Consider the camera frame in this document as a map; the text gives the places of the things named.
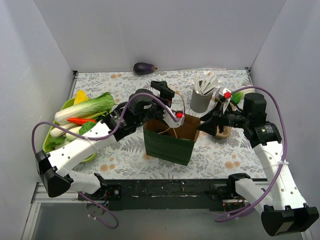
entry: red button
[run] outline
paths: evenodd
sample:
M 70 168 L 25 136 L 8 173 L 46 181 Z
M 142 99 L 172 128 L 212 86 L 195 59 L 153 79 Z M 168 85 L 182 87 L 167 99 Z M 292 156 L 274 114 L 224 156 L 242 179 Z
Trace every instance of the red button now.
M 178 112 L 178 113 L 176 114 L 176 117 L 177 117 L 178 119 L 181 119 L 183 116 L 184 116 L 184 114 L 183 114 L 182 112 Z
M 227 91 L 225 94 L 223 94 L 225 99 L 228 99 L 231 97 L 231 93 L 229 91 Z

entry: floral tablecloth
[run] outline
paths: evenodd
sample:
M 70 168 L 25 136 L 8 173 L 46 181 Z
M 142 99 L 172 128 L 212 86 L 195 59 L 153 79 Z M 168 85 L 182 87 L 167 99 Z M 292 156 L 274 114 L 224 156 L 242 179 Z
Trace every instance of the floral tablecloth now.
M 88 97 L 95 98 L 104 92 L 111 92 L 115 102 L 122 103 L 141 88 L 159 94 L 150 88 L 150 82 L 167 81 L 168 85 L 183 96 L 186 113 L 201 117 L 204 113 L 198 114 L 190 109 L 195 73 L 203 75 L 206 71 L 156 71 L 145 76 L 136 76 L 133 72 L 79 73 L 73 94 L 84 90 Z M 214 70 L 213 73 L 222 80 L 221 86 L 230 90 L 250 84 L 245 70 Z M 208 111 L 213 106 L 212 100 Z M 183 109 L 183 102 L 177 94 L 171 108 Z M 101 149 L 94 161 L 80 163 L 74 170 L 86 174 L 99 173 L 105 179 L 221 179 L 233 173 L 247 173 L 252 178 L 266 177 L 243 131 L 235 128 L 227 139 L 215 139 L 200 132 L 191 160 L 188 166 L 183 166 L 146 155 L 143 129 L 139 127 L 135 133 Z

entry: purple eggplant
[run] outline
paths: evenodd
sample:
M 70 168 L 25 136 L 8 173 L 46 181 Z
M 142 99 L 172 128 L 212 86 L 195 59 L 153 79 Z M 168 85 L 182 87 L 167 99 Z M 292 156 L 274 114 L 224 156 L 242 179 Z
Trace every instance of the purple eggplant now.
M 145 75 L 145 74 L 152 74 L 157 68 L 149 63 L 144 63 L 144 62 L 137 62 L 133 66 L 133 71 L 137 75 Z

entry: table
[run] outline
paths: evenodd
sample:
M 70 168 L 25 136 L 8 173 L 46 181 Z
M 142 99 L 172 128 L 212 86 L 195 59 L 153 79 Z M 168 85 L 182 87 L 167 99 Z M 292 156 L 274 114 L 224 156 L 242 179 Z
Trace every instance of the table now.
M 137 89 L 150 88 L 150 82 L 167 81 L 185 101 L 186 113 L 201 117 L 190 109 L 194 74 L 204 75 L 206 70 L 156 71 L 144 76 L 133 72 L 84 72 L 79 73 L 73 95 L 84 90 L 89 98 L 110 92 L 117 104 L 125 102 Z M 245 70 L 213 70 L 222 80 L 221 86 L 235 90 L 250 84 Z M 207 112 L 214 106 L 212 100 Z M 183 102 L 176 94 L 172 101 L 173 110 L 182 110 Z M 215 139 L 200 132 L 194 145 L 188 166 L 146 155 L 143 129 L 125 137 L 114 145 L 101 149 L 97 158 L 80 163 L 74 168 L 86 174 L 99 173 L 105 179 L 225 179 L 230 174 L 247 173 L 252 178 L 265 178 L 262 165 L 243 135 L 242 129 L 233 128 L 227 139 Z

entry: green bag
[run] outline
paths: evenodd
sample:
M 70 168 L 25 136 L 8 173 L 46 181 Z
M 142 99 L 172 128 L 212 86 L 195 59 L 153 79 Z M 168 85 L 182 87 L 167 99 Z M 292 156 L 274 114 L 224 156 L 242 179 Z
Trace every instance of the green bag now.
M 187 166 L 199 136 L 199 131 L 196 129 L 199 125 L 198 117 L 185 114 L 183 125 L 174 129 L 176 138 L 173 128 L 159 134 L 168 129 L 168 126 L 161 121 L 153 119 L 146 122 L 143 125 L 146 154 Z

